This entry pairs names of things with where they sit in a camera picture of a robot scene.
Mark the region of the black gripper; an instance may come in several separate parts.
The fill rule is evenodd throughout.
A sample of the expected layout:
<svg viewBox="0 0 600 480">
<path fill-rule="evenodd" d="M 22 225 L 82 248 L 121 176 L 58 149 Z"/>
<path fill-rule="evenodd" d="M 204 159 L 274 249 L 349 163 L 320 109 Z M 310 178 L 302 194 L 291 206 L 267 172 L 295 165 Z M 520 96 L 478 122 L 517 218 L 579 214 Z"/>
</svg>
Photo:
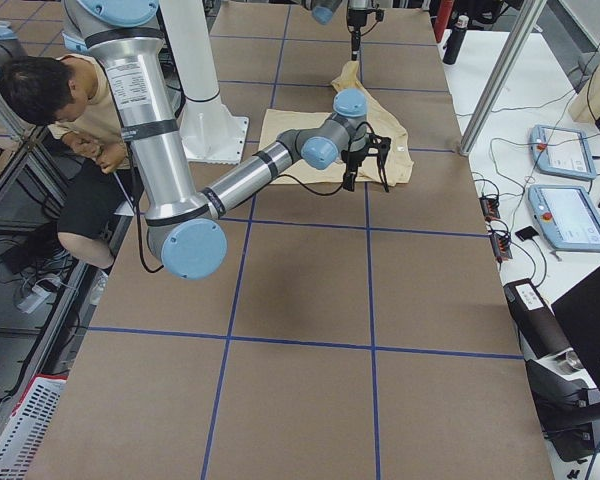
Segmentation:
<svg viewBox="0 0 600 480">
<path fill-rule="evenodd" d="M 351 60 L 359 60 L 359 49 L 363 36 L 362 28 L 367 25 L 368 17 L 374 14 L 376 22 L 384 19 L 384 10 L 377 1 L 349 0 L 346 10 L 346 24 L 351 36 Z"/>
<path fill-rule="evenodd" d="M 358 176 L 359 167 L 366 158 L 366 150 L 360 149 L 357 151 L 343 151 L 342 161 L 345 164 L 345 170 L 342 180 L 342 188 L 349 192 L 355 191 L 356 178 Z"/>
</svg>

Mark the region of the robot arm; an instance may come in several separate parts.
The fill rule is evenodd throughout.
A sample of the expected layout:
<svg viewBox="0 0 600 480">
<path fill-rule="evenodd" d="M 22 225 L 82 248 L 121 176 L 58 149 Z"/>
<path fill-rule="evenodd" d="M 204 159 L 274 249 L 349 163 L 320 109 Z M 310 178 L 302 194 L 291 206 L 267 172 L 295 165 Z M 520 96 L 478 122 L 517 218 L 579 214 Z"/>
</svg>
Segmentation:
<svg viewBox="0 0 600 480">
<path fill-rule="evenodd" d="M 346 89 L 320 126 L 281 133 L 197 189 L 189 158 L 239 156 L 247 127 L 221 101 L 202 4 L 68 1 L 64 8 L 67 24 L 107 76 L 149 200 L 148 247 L 175 276 L 213 273 L 227 251 L 219 219 L 294 163 L 321 170 L 368 145 L 365 95 Z"/>
<path fill-rule="evenodd" d="M 300 0 L 296 4 L 311 13 L 321 25 L 328 24 L 342 4 L 341 0 Z M 361 50 L 361 39 L 384 20 L 385 10 L 378 1 L 349 0 L 346 1 L 346 26 L 350 34 L 351 60 L 358 61 Z"/>
</svg>

